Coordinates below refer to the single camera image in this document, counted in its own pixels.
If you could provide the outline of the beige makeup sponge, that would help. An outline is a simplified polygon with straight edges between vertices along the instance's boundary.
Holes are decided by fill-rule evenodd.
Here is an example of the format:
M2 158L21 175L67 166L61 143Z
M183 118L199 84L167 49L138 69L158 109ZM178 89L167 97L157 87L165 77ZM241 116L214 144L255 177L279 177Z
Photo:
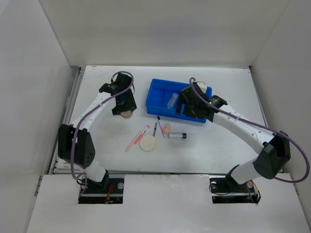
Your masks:
M164 134L169 134L171 132L171 125L170 124L166 124L163 128L163 133Z

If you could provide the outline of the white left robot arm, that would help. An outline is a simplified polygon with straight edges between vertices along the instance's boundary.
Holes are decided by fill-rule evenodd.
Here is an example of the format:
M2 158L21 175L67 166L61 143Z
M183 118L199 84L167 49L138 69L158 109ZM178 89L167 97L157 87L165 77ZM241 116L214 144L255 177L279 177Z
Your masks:
M58 157L70 165L73 179L83 177L82 186L104 192L109 186L109 173L96 159L91 129L108 114L130 118L136 110L134 76L116 72L103 84L94 101L78 118L58 129Z

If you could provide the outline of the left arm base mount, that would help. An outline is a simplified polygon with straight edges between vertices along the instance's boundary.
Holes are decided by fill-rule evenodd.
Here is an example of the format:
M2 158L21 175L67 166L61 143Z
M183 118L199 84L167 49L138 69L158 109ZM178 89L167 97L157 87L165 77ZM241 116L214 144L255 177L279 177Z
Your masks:
M108 183L99 186L90 179L78 179L79 204L123 204L124 174L110 174Z

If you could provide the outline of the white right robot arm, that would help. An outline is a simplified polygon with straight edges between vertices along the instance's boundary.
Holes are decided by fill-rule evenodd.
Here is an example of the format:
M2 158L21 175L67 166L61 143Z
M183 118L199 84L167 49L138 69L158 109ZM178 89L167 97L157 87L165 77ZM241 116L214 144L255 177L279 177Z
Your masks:
M286 138L242 121L238 113L222 98L213 95L207 98L202 85L194 82L181 90L176 114L190 118L207 119L227 129L248 144L257 157L233 167L221 184L229 192L235 192L248 181L258 177L273 179L290 160L290 146Z

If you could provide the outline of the grey striped brow pencil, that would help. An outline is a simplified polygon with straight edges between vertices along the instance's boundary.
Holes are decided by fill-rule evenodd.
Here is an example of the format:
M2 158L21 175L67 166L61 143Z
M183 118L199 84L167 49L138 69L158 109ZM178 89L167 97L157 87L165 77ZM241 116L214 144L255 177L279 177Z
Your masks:
M155 135L156 135L157 125L158 125L158 123L156 122L155 126L154 126L154 130L153 130L153 137L155 137Z

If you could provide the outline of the round white powder puff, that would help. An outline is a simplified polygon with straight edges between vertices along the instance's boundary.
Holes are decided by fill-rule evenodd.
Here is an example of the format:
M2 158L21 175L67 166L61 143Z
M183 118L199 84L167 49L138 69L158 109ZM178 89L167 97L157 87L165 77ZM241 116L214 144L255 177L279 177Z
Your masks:
M153 135L144 135L139 141L140 148L145 152L151 152L156 148L156 138Z

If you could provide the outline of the round powder compact jar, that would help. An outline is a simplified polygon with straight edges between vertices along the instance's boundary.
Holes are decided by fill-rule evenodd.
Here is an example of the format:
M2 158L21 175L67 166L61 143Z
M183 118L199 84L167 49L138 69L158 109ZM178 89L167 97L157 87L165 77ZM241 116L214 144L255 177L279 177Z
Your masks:
M120 112L120 116L123 117L124 119L129 119L129 118L132 117L132 115L133 115L133 111L132 110Z

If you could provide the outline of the clear plastic bottle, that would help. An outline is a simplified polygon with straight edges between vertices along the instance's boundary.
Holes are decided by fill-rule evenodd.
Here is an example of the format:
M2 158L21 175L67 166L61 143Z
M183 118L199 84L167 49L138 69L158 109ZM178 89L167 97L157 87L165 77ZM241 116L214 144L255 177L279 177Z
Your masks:
M176 104L176 102L178 101L178 98L179 98L179 94L173 93L170 100L168 101L166 107L168 109L172 109L174 107L174 105Z

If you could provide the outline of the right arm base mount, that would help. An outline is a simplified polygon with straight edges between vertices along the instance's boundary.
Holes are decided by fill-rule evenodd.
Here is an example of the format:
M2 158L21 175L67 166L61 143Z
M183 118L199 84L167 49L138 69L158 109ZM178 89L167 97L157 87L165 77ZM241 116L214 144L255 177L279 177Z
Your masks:
M261 200L261 193L252 180L238 184L225 176L211 176L208 188L213 204L258 204Z

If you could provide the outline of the clear tube black cap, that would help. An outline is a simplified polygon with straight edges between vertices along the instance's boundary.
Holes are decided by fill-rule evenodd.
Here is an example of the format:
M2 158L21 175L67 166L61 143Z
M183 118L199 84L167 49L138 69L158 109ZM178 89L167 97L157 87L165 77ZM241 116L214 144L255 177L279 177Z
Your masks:
M174 133L174 132L170 132L168 134L169 138L179 138L179 139L186 139L187 138L187 134L186 133Z

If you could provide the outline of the pink mascara wand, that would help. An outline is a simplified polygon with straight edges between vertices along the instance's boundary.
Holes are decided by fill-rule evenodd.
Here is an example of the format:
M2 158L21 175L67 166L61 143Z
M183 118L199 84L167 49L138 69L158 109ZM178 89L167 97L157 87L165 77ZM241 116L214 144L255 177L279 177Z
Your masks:
M157 116L157 123L158 123L158 125L159 125L159 127L160 127L160 130L161 130L161 133L162 133L163 137L165 138L165 134L164 134L164 132L163 132L163 128L162 128L162 126L161 126L161 124L160 124L160 116Z

